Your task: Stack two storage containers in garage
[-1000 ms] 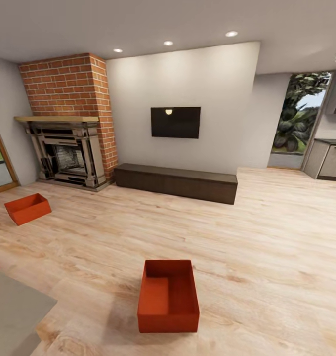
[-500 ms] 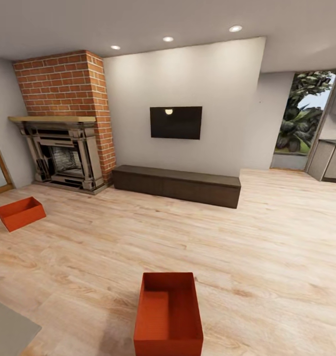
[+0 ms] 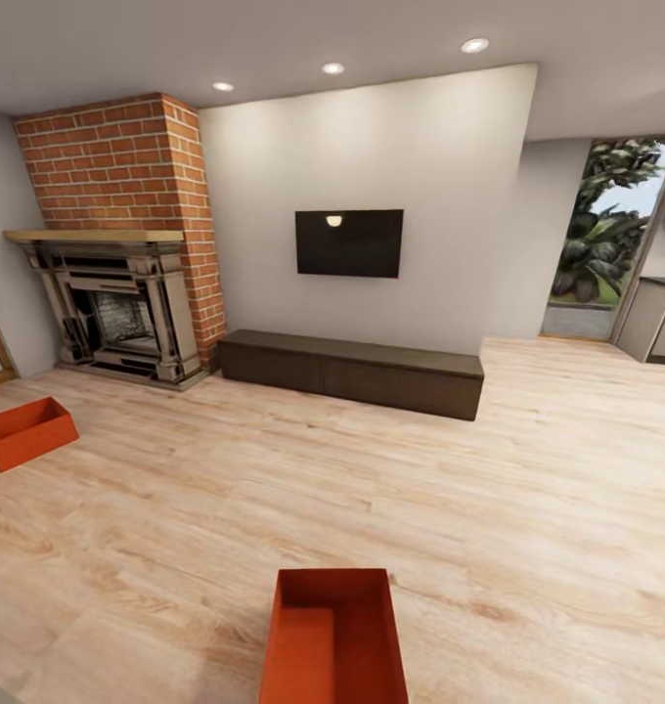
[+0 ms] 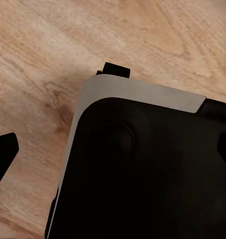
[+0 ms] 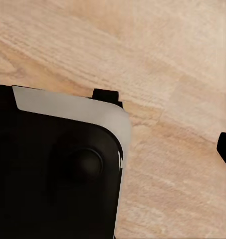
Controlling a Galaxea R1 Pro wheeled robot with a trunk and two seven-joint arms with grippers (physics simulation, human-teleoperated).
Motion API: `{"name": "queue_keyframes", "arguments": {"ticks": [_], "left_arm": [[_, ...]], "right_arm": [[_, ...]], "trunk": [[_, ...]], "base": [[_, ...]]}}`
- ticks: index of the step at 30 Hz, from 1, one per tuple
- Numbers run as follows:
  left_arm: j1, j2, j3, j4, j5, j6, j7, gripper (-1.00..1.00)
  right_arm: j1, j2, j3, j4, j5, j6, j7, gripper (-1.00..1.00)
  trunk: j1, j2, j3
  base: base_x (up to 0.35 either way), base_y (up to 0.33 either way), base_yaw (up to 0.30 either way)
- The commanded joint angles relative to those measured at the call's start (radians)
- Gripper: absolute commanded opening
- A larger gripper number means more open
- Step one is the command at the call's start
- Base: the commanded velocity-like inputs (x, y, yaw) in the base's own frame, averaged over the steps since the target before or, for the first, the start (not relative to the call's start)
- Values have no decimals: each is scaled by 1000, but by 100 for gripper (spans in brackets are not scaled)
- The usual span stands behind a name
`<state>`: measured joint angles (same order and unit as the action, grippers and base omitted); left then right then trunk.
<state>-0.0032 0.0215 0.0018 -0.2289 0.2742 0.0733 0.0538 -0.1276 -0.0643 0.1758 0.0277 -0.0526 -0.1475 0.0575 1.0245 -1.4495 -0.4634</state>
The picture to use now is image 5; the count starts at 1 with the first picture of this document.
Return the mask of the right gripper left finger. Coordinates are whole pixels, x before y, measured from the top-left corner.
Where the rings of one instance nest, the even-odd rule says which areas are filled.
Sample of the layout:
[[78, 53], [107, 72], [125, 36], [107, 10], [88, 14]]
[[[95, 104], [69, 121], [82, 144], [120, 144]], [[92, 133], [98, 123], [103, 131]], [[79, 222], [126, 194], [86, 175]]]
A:
[[19, 151], [14, 132], [0, 136], [0, 181]]

